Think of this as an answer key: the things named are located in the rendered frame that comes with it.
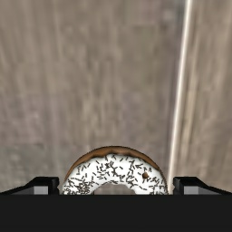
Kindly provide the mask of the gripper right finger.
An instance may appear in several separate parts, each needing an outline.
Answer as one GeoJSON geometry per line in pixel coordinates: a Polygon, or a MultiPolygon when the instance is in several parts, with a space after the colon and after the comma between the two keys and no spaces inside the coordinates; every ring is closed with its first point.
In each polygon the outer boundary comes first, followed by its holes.
{"type": "Polygon", "coordinates": [[[232,192],[207,185],[197,177],[175,177],[174,195],[232,195],[232,192]]]}

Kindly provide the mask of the white frosted sprinkled donut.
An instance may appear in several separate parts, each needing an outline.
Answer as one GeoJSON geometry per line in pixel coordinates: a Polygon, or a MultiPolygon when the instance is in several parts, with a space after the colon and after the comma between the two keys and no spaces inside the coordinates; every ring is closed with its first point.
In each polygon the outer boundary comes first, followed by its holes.
{"type": "Polygon", "coordinates": [[[91,195],[106,184],[123,185],[136,195],[169,194],[160,167],[144,153],[122,146],[101,147],[77,159],[65,176],[62,193],[91,195]]]}

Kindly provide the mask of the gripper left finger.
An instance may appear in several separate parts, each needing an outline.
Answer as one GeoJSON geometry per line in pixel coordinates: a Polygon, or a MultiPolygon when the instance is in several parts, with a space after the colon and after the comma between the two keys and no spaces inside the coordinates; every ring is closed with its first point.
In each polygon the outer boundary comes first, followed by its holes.
{"type": "Polygon", "coordinates": [[[58,177],[35,177],[27,184],[0,192],[0,195],[59,195],[58,177]]]}

